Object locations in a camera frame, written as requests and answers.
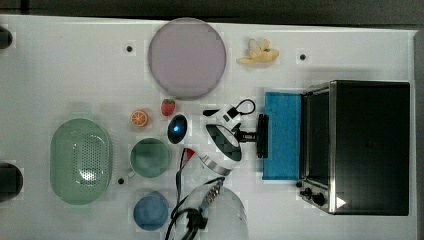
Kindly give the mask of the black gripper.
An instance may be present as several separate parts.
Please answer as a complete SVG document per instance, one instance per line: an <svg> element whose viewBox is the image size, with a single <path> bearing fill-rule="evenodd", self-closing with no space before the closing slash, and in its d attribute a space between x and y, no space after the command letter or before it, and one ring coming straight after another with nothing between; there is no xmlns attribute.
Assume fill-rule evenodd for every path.
<svg viewBox="0 0 424 240"><path fill-rule="evenodd" d="M242 131L240 129L241 124L238 123L233 128L233 134L236 140L240 143L248 143L248 142L255 142L257 140L257 133L256 132L246 132Z"/></svg>

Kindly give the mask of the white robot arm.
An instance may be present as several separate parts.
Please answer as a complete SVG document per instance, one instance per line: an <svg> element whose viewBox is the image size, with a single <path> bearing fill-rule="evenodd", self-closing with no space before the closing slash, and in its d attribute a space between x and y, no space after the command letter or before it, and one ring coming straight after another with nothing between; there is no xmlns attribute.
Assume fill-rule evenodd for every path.
<svg viewBox="0 0 424 240"><path fill-rule="evenodd" d="M225 186L242 160L234 134L217 121L179 114L170 120L167 137L194 155L180 162L175 175L177 204L165 240L249 240L245 207Z"/></svg>

